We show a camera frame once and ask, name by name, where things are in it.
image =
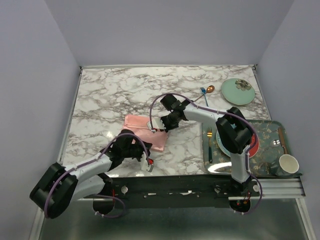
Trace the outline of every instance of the cup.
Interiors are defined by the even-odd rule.
[[[275,160],[270,166],[270,172],[279,177],[288,177],[297,175],[299,170],[298,160],[289,154],[282,155]]]

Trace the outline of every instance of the mint green plate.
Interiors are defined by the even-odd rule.
[[[235,105],[246,105],[255,99],[255,90],[251,84],[243,79],[230,78],[221,86],[224,98]]]

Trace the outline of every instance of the pink cloth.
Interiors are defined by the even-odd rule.
[[[149,121],[149,117],[146,116],[126,115],[123,129],[129,129],[144,142],[151,143],[151,150],[162,152],[165,148],[168,134],[165,131],[152,133],[147,126]]]

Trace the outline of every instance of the marble countertop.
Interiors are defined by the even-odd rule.
[[[76,164],[94,156],[119,134],[127,114],[147,116],[155,96],[174,92],[190,99],[201,95],[200,87],[214,85],[207,95],[212,108],[229,109],[233,105],[221,94],[222,83],[230,78],[248,81],[255,90],[255,99],[239,109],[247,119],[270,119],[254,73],[249,65],[223,66],[156,66],[131,68],[84,69],[72,115],[63,164]],[[198,102],[205,105],[201,98]],[[153,116],[168,112],[157,102]],[[206,174],[204,168],[201,124],[182,121],[168,133],[163,152],[152,152],[154,169],[141,171],[135,159],[108,172],[111,177],[142,177]]]

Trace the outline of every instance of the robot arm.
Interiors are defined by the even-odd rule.
[[[147,161],[147,155],[138,141],[132,143],[133,132],[124,129],[121,134],[130,136],[118,137],[108,150],[102,149],[100,153],[78,164],[66,167],[58,163],[52,164],[31,191],[31,200],[45,210],[46,201],[49,198],[47,216],[53,219],[62,214],[71,201],[100,193],[111,180],[105,172],[119,166],[125,158],[136,158],[142,170],[151,172],[153,162]],[[149,155],[152,144],[143,143]]]
[[[250,147],[253,132],[243,121],[229,115],[200,109],[190,104],[188,100],[180,102],[171,94],[163,97],[160,102],[170,113],[161,118],[152,119],[154,128],[168,132],[178,128],[181,120],[196,121],[209,126],[216,125],[222,144],[230,151],[231,177],[240,184],[250,178],[248,173],[249,158],[246,157],[246,151]],[[245,119],[236,107],[223,112]]]

